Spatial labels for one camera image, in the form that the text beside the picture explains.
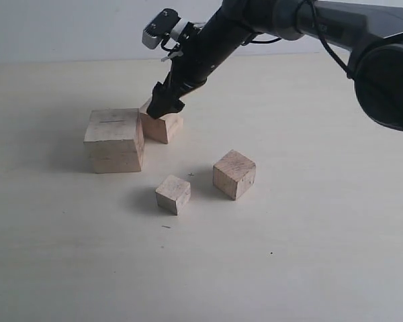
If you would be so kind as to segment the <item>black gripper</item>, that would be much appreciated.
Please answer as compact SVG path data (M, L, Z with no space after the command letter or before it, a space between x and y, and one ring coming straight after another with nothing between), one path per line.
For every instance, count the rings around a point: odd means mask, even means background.
M182 97L203 86L207 78L235 51L235 23L209 21L198 29L194 23L180 21L171 30L171 37L180 45L164 81L152 89L146 113L153 119L180 113Z

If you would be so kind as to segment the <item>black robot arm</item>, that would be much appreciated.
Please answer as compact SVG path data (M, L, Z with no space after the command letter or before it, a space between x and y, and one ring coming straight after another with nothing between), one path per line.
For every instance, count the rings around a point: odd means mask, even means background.
M147 113L155 119L179 113L182 97L202 87L237 48L270 35L272 42L310 36L354 83L365 114L403 131L403 7L332 1L223 1L202 25L171 8L161 10L142 33L149 49L167 48L171 69L152 90Z

